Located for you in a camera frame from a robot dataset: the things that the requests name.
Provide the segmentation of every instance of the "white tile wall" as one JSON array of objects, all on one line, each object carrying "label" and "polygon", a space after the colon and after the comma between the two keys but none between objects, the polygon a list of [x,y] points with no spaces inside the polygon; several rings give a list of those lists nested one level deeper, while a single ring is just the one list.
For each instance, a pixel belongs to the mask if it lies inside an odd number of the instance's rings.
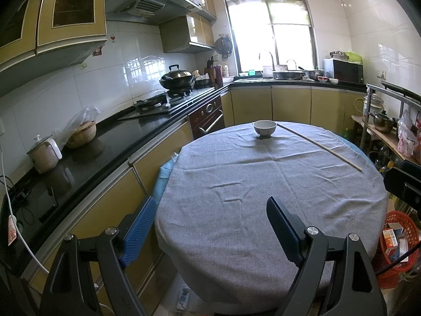
[{"label": "white tile wall", "polygon": [[[307,0],[313,19],[313,26],[316,37],[317,52],[319,57],[319,67],[323,68],[323,59],[330,58],[329,52],[352,49],[349,34],[347,16],[342,6],[342,0]],[[224,0],[213,0],[218,20],[212,26],[214,39],[219,38],[219,34],[231,34]],[[196,62],[199,70],[203,70],[206,61],[213,52],[203,52],[196,55]],[[218,64],[228,65],[230,75],[237,74],[234,54],[226,62],[220,61]]]},{"label": "white tile wall", "polygon": [[[386,81],[421,94],[421,37],[396,0],[342,0],[352,49],[363,57],[367,83],[378,85],[377,70]],[[390,116],[399,103],[384,96]]]},{"label": "white tile wall", "polygon": [[63,129],[84,106],[97,106],[101,121],[161,90],[159,78],[168,66],[197,68],[194,55],[163,53],[157,26],[107,22],[107,32],[101,56],[43,75],[0,98],[6,175],[17,180],[27,172],[33,138]]}]

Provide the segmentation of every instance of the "wooden shelf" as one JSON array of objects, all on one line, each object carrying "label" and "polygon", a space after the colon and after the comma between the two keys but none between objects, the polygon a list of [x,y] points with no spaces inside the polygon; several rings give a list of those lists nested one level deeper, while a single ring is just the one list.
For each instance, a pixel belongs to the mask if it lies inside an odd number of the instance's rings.
[{"label": "wooden shelf", "polygon": [[[355,122],[359,123],[362,127],[364,127],[364,121],[363,121],[363,118],[361,116],[353,115],[353,116],[351,116],[351,118]],[[413,163],[418,165],[417,161],[415,160],[415,158],[413,156],[407,158],[397,151],[398,139],[396,137],[395,131],[392,131],[389,134],[384,134],[384,133],[378,131],[377,129],[375,129],[374,125],[368,124],[367,125],[367,132],[371,136],[374,136],[375,138],[384,142],[388,146],[388,148],[390,148],[393,151],[393,153],[396,154],[400,159],[409,160],[410,162],[413,162]]]}]

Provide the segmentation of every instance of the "black countertop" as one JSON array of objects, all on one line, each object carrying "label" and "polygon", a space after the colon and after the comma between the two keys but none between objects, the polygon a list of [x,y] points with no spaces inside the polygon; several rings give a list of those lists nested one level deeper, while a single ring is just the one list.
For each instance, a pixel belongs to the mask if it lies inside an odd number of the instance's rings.
[{"label": "black countertop", "polygon": [[[106,177],[122,165],[133,153],[152,140],[178,120],[186,117],[202,104],[219,95],[228,86],[268,86],[268,85],[310,85],[335,89],[365,92],[365,86],[332,85],[329,83],[303,81],[234,81],[216,86],[214,91],[193,98],[190,103],[174,115],[152,115],[137,119],[118,121],[117,119],[134,110],[128,108],[98,123],[94,140],[77,150],[65,148],[63,158],[48,173],[39,175],[31,169],[16,184],[15,191],[28,193],[13,203],[13,212],[22,224],[22,236],[31,250],[36,253],[50,234],[67,215]],[[7,246],[7,200],[3,200],[0,215],[0,262],[14,275],[21,275],[31,257],[21,241]]]}]

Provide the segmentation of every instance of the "range hood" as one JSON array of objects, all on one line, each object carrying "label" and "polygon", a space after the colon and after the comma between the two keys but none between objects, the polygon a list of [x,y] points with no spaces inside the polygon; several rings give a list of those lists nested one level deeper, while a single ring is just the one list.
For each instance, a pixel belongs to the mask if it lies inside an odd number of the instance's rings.
[{"label": "range hood", "polygon": [[196,12],[209,21],[216,20],[194,0],[105,0],[105,14],[109,21],[159,25],[190,12]]}]

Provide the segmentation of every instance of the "cabinet handle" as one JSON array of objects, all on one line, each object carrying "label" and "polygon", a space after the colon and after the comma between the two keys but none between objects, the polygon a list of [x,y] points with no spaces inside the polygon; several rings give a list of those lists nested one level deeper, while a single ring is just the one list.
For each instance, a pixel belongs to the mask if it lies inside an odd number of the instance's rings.
[{"label": "cabinet handle", "polygon": [[207,113],[211,113],[213,111],[213,106],[212,106],[212,103],[209,103],[207,106],[206,106],[206,112]]},{"label": "cabinet handle", "polygon": [[213,121],[212,122],[212,124],[209,126],[209,128],[207,129],[207,130],[204,130],[203,128],[201,128],[201,127],[199,127],[199,129],[206,135],[206,134],[208,134],[210,131],[211,131],[211,129],[214,127],[214,125],[216,125],[216,123],[222,118],[222,117],[224,117],[224,113],[222,112],[222,110],[219,110],[220,111],[220,116],[218,116],[217,118],[216,118],[216,120],[215,121]]}]

